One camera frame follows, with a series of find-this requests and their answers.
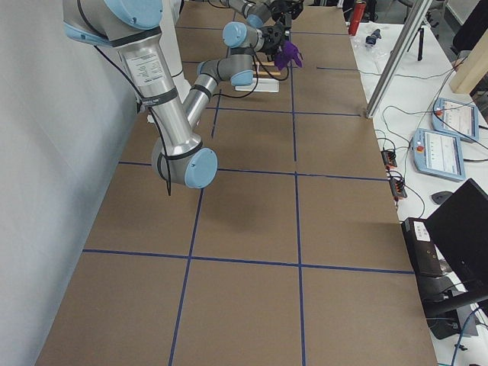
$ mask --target computer monitor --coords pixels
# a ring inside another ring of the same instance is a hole
[[[430,215],[425,227],[468,290],[429,304],[425,313],[439,314],[475,302],[488,307],[488,194],[468,179]]]

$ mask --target white table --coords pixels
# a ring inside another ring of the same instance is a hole
[[[378,40],[376,46],[367,48],[364,43],[366,36],[378,28],[380,29],[382,39]],[[401,29],[401,24],[361,24],[356,36],[351,37],[358,69],[361,72],[381,73]],[[428,77],[442,74],[451,69],[448,58],[443,53],[442,48],[439,46],[430,29],[425,29],[423,60],[420,62],[417,61],[418,45],[419,40],[417,38],[410,52],[403,57],[400,67],[396,71],[397,74]],[[412,138],[418,127],[431,129],[432,114],[425,115],[422,120],[422,114],[408,115],[388,106],[393,105],[408,112],[431,110],[433,98],[447,75],[445,74],[428,80],[395,76],[380,105],[379,111],[374,116],[374,128],[385,132],[386,138],[394,141],[396,147],[407,146],[407,143],[387,131],[381,116],[383,111],[385,111],[385,120],[390,130],[404,136],[407,140]],[[378,75],[361,74],[364,92],[368,100],[379,78]],[[442,89],[440,96],[463,103],[471,101],[469,95],[453,93],[448,82]],[[480,124],[486,126],[486,122],[481,115]],[[384,137],[380,131],[377,131],[377,136]],[[378,140],[378,142],[379,146],[382,147],[384,141]],[[480,131],[480,142],[485,145],[488,144],[488,131]],[[386,142],[385,147],[390,148],[392,146],[389,142]],[[466,159],[485,159],[488,157],[488,151],[477,144],[462,143],[462,150]],[[438,191],[455,191],[462,185],[462,182],[453,182],[418,173],[413,164],[412,153],[409,152],[408,156],[406,156],[406,151],[406,149],[397,150],[396,161],[398,163],[398,169],[396,170],[406,176],[406,184],[415,190],[424,200],[425,212],[422,217],[426,218],[438,207],[431,200],[430,195]],[[464,166],[467,177],[473,178],[484,191],[488,191],[488,162],[477,164],[465,163]],[[422,212],[422,202],[420,199],[409,190],[407,190],[407,194],[408,198],[399,202],[398,217],[400,220],[405,220],[407,217],[419,217]],[[458,281],[454,274],[452,276],[452,281],[457,283]],[[488,365],[488,330],[482,326],[478,326],[477,328],[480,336],[463,338],[461,343],[468,347],[468,350],[457,353],[456,365]],[[451,364],[454,344],[457,340],[458,335],[453,335],[441,341],[432,336],[435,352],[440,364]]]

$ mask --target black mouse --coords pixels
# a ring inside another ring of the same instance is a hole
[[[440,192],[434,193],[430,197],[432,198],[432,200],[436,204],[443,204],[444,201],[447,200],[450,196],[452,196],[452,192],[450,192],[450,191],[440,191]]]

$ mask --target red cylinder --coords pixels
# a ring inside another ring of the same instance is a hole
[[[366,2],[362,0],[357,0],[354,6],[354,12],[352,13],[351,25],[349,25],[349,34],[352,36],[356,35],[358,31],[359,23],[363,18],[364,10],[366,9]]]

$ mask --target purple object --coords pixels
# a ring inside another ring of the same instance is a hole
[[[289,40],[286,40],[281,48],[281,52],[277,53],[274,58],[274,65],[281,71],[293,60],[298,67],[302,67],[302,59],[303,57],[298,47]]]

